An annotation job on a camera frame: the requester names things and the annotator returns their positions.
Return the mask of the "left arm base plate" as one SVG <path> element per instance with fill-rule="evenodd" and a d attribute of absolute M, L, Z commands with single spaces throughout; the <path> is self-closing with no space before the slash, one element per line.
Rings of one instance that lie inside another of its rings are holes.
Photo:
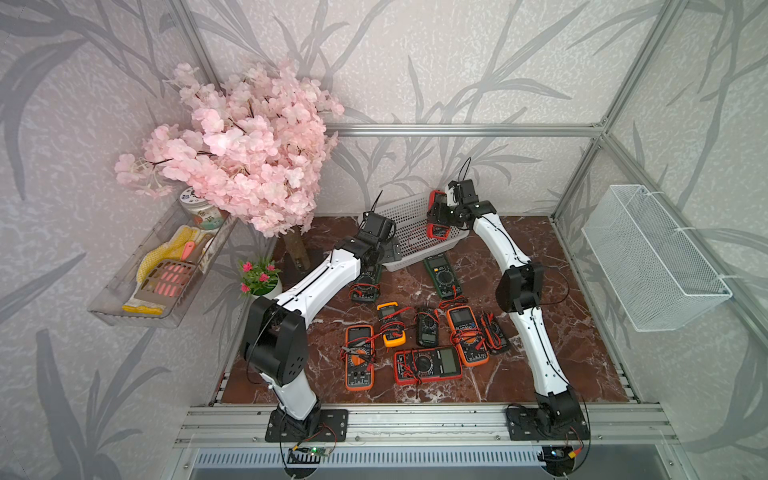
<path fill-rule="evenodd" d="M 349 426 L 347 409 L 315 409 L 305 420 L 297 420 L 281 409 L 269 418 L 267 443 L 343 442 Z"/>

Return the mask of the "small black multimeter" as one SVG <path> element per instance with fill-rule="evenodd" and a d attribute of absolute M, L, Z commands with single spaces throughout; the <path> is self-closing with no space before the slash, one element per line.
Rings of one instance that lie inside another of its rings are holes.
<path fill-rule="evenodd" d="M 511 342 L 492 313 L 482 312 L 478 325 L 491 355 L 500 355 L 510 350 Z"/>
<path fill-rule="evenodd" d="M 428 306 L 418 307 L 415 315 L 419 346 L 435 348 L 439 345 L 439 315 Z"/>

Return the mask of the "small black multimeter centre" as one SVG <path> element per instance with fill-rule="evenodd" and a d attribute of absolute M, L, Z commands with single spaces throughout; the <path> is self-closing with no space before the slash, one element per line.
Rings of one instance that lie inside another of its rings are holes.
<path fill-rule="evenodd" d="M 415 315 L 419 346 L 435 348 L 439 345 L 439 315 L 428 306 L 418 307 Z"/>

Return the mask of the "large red multimeter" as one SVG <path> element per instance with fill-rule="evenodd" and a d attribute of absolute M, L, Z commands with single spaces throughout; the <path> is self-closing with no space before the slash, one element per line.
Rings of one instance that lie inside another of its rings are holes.
<path fill-rule="evenodd" d="M 462 377 L 458 352 L 453 346 L 402 350 L 394 356 L 395 383 L 419 385 Z"/>

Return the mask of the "orange multimeter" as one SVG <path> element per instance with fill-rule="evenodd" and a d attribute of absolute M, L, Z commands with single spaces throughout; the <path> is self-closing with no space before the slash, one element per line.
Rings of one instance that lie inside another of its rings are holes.
<path fill-rule="evenodd" d="M 490 354 L 485 335 L 468 305 L 457 306 L 446 312 L 451 329 L 451 342 L 456 347 L 465 367 L 476 367 L 487 363 Z"/>
<path fill-rule="evenodd" d="M 375 373 L 374 329 L 362 324 L 346 329 L 341 347 L 348 391 L 367 391 L 373 387 Z"/>

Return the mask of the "small potted pink flowers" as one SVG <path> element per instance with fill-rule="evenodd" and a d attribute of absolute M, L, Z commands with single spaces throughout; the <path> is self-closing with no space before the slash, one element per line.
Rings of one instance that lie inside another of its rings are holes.
<path fill-rule="evenodd" d="M 240 292 L 243 297 L 274 298 L 283 291 L 279 274 L 281 270 L 271 258 L 260 257 L 256 260 L 239 262 L 241 274 Z"/>

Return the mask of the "small black multimeter right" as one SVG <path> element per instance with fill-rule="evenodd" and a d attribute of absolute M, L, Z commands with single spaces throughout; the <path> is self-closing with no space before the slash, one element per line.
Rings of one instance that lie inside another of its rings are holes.
<path fill-rule="evenodd" d="M 491 355 L 500 355 L 510 350 L 511 342 L 492 313 L 482 312 L 478 325 Z"/>

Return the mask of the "white perforated plastic basket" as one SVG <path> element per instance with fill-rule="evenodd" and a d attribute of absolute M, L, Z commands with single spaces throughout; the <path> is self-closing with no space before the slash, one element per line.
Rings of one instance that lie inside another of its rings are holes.
<path fill-rule="evenodd" d="M 452 228 L 446 240 L 427 235 L 429 195 L 421 193 L 387 202 L 375 208 L 375 213 L 395 222 L 394 236 L 381 244 L 380 263 L 394 272 L 424 259 L 447 252 L 465 239 L 468 231 Z"/>

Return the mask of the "aluminium front rail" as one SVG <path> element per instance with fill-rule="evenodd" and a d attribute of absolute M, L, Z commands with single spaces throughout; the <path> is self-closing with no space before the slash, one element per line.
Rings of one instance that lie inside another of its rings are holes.
<path fill-rule="evenodd" d="M 349 404 L 347 419 L 324 437 L 352 446 L 495 446 L 562 444 L 563 436 L 537 440 L 532 427 L 509 420 L 501 403 L 490 404 Z M 271 405 L 200 407 L 188 411 L 173 443 L 175 448 L 262 447 Z M 679 438 L 658 404 L 597 403 L 588 406 L 591 438 L 580 445 L 676 445 Z"/>

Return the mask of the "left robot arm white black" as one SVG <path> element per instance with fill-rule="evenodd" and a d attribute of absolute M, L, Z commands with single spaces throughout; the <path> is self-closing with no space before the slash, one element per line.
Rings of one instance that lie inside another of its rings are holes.
<path fill-rule="evenodd" d="M 243 358 L 272 388 L 281 410 L 292 420 L 305 422 L 320 411 L 320 402 L 305 374 L 310 324 L 365 267 L 380 263 L 395 231 L 393 220 L 365 212 L 356 234 L 339 241 L 296 285 L 273 299 L 260 296 L 252 301 L 243 336 Z"/>

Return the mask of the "pink brown grid tray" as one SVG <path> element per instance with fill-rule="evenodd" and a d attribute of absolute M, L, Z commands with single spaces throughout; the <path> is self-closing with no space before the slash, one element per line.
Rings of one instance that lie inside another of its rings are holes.
<path fill-rule="evenodd" d="M 139 286 L 136 298 L 140 301 L 172 305 L 181 295 L 196 271 L 196 266 L 182 261 L 163 260 Z"/>

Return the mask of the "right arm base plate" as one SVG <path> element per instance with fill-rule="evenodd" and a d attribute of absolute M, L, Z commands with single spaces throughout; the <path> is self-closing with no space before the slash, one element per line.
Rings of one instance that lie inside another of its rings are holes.
<path fill-rule="evenodd" d="M 555 412 L 548 406 L 526 407 L 510 404 L 505 410 L 506 426 L 513 441 L 565 441 L 591 439 L 589 423 L 580 407 Z"/>

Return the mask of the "green multimeter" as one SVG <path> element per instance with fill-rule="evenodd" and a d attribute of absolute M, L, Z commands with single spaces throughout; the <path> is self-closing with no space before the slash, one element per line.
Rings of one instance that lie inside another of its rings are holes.
<path fill-rule="evenodd" d="M 381 273 L 381 265 L 363 268 L 350 284 L 349 298 L 356 303 L 374 303 L 380 295 Z"/>
<path fill-rule="evenodd" d="M 458 277 L 444 253 L 427 257 L 423 263 L 441 300 L 453 299 L 463 294 Z"/>

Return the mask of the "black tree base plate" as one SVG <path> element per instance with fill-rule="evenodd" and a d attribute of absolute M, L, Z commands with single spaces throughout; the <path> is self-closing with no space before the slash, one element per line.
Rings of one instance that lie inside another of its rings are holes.
<path fill-rule="evenodd" d="M 306 247 L 305 251 L 310 263 L 307 269 L 299 268 L 294 261 L 294 258 L 289 253 L 284 254 L 283 266 L 281 267 L 281 280 L 284 285 L 287 285 L 288 287 L 295 285 L 317 268 L 326 257 L 325 252 L 319 248 Z"/>

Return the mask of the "patterned round tin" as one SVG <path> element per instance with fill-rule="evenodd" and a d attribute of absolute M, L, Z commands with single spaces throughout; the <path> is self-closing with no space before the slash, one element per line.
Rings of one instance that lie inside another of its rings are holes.
<path fill-rule="evenodd" d="M 179 203 L 201 230 L 216 230 L 224 224 L 225 218 L 221 211 L 208 200 L 198 197 L 192 187 L 181 192 Z"/>

